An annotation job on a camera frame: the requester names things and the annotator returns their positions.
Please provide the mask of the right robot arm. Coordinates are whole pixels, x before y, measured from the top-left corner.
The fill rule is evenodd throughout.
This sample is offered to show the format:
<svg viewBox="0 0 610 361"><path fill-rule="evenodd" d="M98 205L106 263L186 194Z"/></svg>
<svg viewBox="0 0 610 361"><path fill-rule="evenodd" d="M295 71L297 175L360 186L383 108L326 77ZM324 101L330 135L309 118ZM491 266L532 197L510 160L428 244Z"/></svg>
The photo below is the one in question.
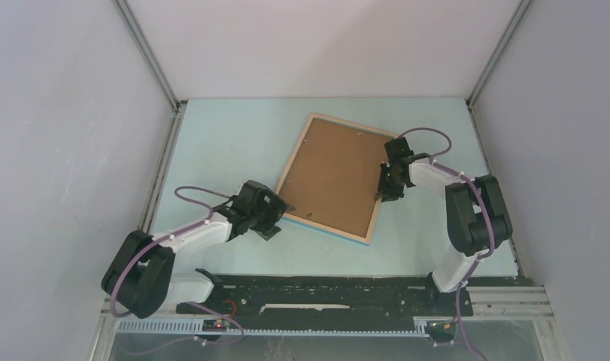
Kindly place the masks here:
<svg viewBox="0 0 610 361"><path fill-rule="evenodd" d="M448 168L427 153L414 153L403 137L384 145L376 198L392 202L412 187L424 187L445 201L451 242L445 256L429 274L423 304L432 314L443 314L454 303L453 292L464 288L476 265L512 236L499 181L491 174L476 178Z"/></svg>

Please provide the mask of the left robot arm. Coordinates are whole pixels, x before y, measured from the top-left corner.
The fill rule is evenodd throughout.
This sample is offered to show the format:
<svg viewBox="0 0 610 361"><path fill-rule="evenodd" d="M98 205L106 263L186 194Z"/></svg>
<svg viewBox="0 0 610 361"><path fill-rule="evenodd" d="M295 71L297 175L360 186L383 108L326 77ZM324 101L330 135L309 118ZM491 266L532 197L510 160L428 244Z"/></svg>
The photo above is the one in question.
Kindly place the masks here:
<svg viewBox="0 0 610 361"><path fill-rule="evenodd" d="M277 193L254 180L243 183L238 192L210 206L175 195L206 209L207 214L179 228L151 235L141 229L130 232L102 278L101 288L110 297L109 311L117 318L134 315L140 319L155 314L164 305L195 302L205 313L222 307L219 279L198 268L172 278L179 256L193 256L218 244L225 244L249 231L268 241L280 232L278 222L294 209Z"/></svg>

